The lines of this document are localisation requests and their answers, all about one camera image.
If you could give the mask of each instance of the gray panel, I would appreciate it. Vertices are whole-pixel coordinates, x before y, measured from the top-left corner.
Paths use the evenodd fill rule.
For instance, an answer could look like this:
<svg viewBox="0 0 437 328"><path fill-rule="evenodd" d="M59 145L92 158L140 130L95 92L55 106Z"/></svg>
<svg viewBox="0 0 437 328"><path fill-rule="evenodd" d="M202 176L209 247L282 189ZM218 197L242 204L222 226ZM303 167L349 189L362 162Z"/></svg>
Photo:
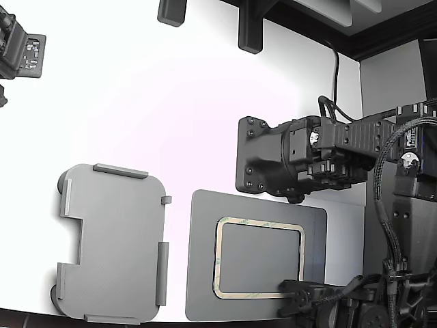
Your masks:
<svg viewBox="0 0 437 328"><path fill-rule="evenodd" d="M297 279L299 232L237 224L223 228L222 292L277 292L284 272ZM282 254L279 248L287 251Z"/></svg>
<svg viewBox="0 0 437 328"><path fill-rule="evenodd" d="M404 44L361 62L363 116L426 100L419 43ZM387 163L382 178L382 200L390 213L396 166ZM373 171L367 182L363 273L379 273L386 255L384 234L373 205Z"/></svg>
<svg viewBox="0 0 437 328"><path fill-rule="evenodd" d="M61 217L81 220L81 239L79 263L58 263L55 307L95 323L152 320L167 283L161 182L145 172L82 164L61 176L58 189Z"/></svg>
<svg viewBox="0 0 437 328"><path fill-rule="evenodd" d="M196 191L192 202L186 289L186 316L189 320L265 320L277 318L277 310L281 307L281 299L221 299L214 293L217 226L226 217L246 219L245 221L267 221L273 223L270 226L300 226L305 232L305 248L299 247L299 251L303 250L303 278L307 281L324 282L325 210L253 197ZM262 250L261 245L251 247L255 242L254 238L265 249ZM299 262L296 243L299 241L296 232L292 230L224 225L222 254L228 254L228 258L223 258L224 287L227 290L232 289L232 292L248 292L249 288L253 288L250 290L252 293L260 290L276 292L272 290L275 284L277 286L284 279L296 277L296 266ZM243 252L246 258L240 263L238 259ZM242 275L257 267L265 274L251 273L244 282ZM230 282L231 276L243 285L237 286Z"/></svg>

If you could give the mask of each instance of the black mount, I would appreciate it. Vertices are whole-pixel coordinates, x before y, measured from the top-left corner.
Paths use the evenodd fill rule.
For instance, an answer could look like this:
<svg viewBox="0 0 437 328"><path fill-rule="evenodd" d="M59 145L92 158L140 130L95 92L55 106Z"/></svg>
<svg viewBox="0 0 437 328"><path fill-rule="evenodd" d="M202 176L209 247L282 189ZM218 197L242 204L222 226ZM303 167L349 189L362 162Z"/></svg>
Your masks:
<svg viewBox="0 0 437 328"><path fill-rule="evenodd" d="M240 9L238 46L250 53L262 51L263 18L358 62L405 43L437 36L437 1L430 1L364 31L347 36L322 21L279 0L221 0ZM185 19L186 0L160 0L158 20L179 27Z"/></svg>
<svg viewBox="0 0 437 328"><path fill-rule="evenodd" d="M262 51L263 18L279 0L241 0L238 46L256 54ZM160 0L158 21L179 27L185 21L186 0Z"/></svg>

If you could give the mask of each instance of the black cable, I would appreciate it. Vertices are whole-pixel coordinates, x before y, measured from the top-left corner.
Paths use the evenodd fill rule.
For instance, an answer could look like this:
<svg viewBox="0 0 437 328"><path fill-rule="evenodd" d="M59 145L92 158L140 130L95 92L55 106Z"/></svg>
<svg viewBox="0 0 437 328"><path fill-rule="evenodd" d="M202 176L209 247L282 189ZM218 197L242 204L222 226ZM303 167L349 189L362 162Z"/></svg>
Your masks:
<svg viewBox="0 0 437 328"><path fill-rule="evenodd" d="M339 86L339 69L340 69L340 55L338 51L335 49L332 43L330 43L328 40L324 40L325 43L332 49L335 55L335 71L334 71L334 104L337 104L337 93L338 93L338 86Z"/></svg>
<svg viewBox="0 0 437 328"><path fill-rule="evenodd" d="M332 121L332 123L337 123L337 116L335 115L335 110L334 107L332 106L332 101L325 96L320 96L318 98L318 102L319 102L320 116L327 117L325 109L328 109L330 120Z"/></svg>
<svg viewBox="0 0 437 328"><path fill-rule="evenodd" d="M346 114L344 111L341 110L340 107L338 107L336 104L335 105L335 109L341 114L341 116L343 116L345 119L349 120L350 122L355 122L356 120L351 118L348 114Z"/></svg>
<svg viewBox="0 0 437 328"><path fill-rule="evenodd" d="M394 271L393 261L385 259L382 261L384 265L384 270L387 275L390 275ZM397 310L396 310L396 293L392 289L396 285L391 285L387 282L387 303L389 308L389 320L391 328L397 328Z"/></svg>
<svg viewBox="0 0 437 328"><path fill-rule="evenodd" d="M382 275L379 273L367 275L361 280L361 286L364 287L370 284L377 284L380 281L381 277Z"/></svg>

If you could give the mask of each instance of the gray plastic tray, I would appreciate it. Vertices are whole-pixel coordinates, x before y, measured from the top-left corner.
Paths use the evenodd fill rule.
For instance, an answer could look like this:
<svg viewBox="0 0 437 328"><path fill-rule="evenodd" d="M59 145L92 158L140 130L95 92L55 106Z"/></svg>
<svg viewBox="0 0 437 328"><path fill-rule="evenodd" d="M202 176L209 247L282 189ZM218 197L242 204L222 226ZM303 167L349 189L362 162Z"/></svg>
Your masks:
<svg viewBox="0 0 437 328"><path fill-rule="evenodd" d="M161 182L147 172L77 165L58 182L61 217L81 220L79 263L58 263L51 290L64 315L139 325L165 305L168 243Z"/></svg>

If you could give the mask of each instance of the metal plate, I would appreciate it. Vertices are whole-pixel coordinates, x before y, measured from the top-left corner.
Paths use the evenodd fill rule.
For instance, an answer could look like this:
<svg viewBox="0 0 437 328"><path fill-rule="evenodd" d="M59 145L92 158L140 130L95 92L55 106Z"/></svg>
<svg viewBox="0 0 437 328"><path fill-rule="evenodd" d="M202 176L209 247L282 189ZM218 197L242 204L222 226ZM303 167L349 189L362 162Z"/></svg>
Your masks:
<svg viewBox="0 0 437 328"><path fill-rule="evenodd" d="M271 221L260 221L250 219L239 219L236 217L223 217L217 224L216 232L216 254L214 263L214 292L220 299L282 299L284 294L278 292L223 292L220 287L221 278L221 258L222 258L222 241L223 227L225 224L238 224L242 226L253 226L259 228L272 228L280 230L293 230L299 233L299 263L298 279L303 280L304 262L305 262L305 231L301 225L279 223Z"/></svg>
<svg viewBox="0 0 437 328"><path fill-rule="evenodd" d="M274 229L278 223L290 229ZM326 212L321 208L213 191L194 192L187 318L191 321L277 318L283 298L272 294L276 294L284 279L298 279L301 275L305 281L324 282L326 224ZM217 256L217 245L221 257ZM220 275L216 271L217 258ZM215 288L218 276L219 288ZM218 296L217 289L225 297L220 297L220 293Z"/></svg>

